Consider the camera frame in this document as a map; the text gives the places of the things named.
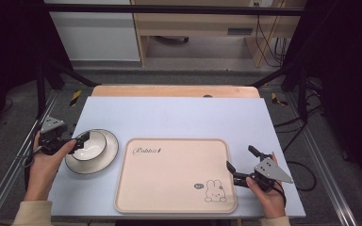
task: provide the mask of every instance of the sleeve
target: sleeve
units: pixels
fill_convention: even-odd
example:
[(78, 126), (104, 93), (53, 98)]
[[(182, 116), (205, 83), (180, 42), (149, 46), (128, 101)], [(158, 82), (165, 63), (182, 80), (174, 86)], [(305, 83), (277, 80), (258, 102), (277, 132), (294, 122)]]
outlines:
[(51, 209), (49, 201), (21, 202), (12, 225), (51, 226)]
[(289, 226), (289, 218), (287, 216), (274, 218), (274, 219), (266, 219), (263, 218), (260, 220), (262, 226)]

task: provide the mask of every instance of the saucer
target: saucer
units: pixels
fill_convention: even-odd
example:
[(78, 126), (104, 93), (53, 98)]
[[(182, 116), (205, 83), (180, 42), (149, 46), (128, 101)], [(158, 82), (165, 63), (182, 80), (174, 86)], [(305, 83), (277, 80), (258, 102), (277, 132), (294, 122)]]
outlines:
[(99, 132), (105, 136), (107, 141), (106, 148), (98, 156), (87, 161), (79, 161), (71, 154), (67, 154), (65, 157), (66, 165), (73, 172), (80, 174), (91, 174), (103, 170), (114, 160), (117, 152), (119, 151), (119, 142), (117, 138), (108, 130), (89, 130), (89, 132), (92, 131)]
[(90, 139), (84, 142), (84, 148), (75, 150), (73, 157), (80, 161), (88, 161), (97, 157), (107, 146), (105, 136), (98, 131), (87, 131), (79, 135), (82, 137), (86, 133), (90, 133)]

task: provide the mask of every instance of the beige tray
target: beige tray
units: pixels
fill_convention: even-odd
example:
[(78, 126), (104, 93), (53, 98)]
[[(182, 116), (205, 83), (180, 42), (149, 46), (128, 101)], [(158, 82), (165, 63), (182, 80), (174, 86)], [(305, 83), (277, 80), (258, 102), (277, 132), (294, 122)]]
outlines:
[(131, 139), (115, 206), (122, 213), (230, 213), (236, 208), (220, 139)]

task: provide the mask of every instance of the bunny illustration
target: bunny illustration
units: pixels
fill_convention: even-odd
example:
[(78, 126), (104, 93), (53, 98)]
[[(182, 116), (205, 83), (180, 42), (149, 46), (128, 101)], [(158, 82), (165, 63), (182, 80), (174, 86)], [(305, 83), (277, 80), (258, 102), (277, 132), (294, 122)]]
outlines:
[(222, 189), (222, 182), (219, 180), (209, 180), (206, 184), (206, 202), (226, 202), (224, 189)]

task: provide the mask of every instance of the white tabletop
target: white tabletop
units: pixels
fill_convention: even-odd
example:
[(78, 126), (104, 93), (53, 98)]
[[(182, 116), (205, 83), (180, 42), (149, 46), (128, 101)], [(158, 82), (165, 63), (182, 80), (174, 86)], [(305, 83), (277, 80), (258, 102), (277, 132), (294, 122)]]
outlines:
[[(91, 218), (260, 218), (260, 204), (248, 188), (236, 187), (237, 208), (230, 214), (123, 214), (114, 205), (126, 143), (136, 137), (219, 138), (229, 149), (239, 172), (251, 173), (259, 159), (248, 146), (274, 152), (279, 166), (288, 166), (263, 99), (188, 97), (89, 97), (74, 135), (106, 129), (119, 140), (119, 152), (102, 171), (89, 175), (72, 172), (63, 163), (49, 200), (53, 216)], [(295, 185), (283, 183), (287, 215), (305, 217)]]

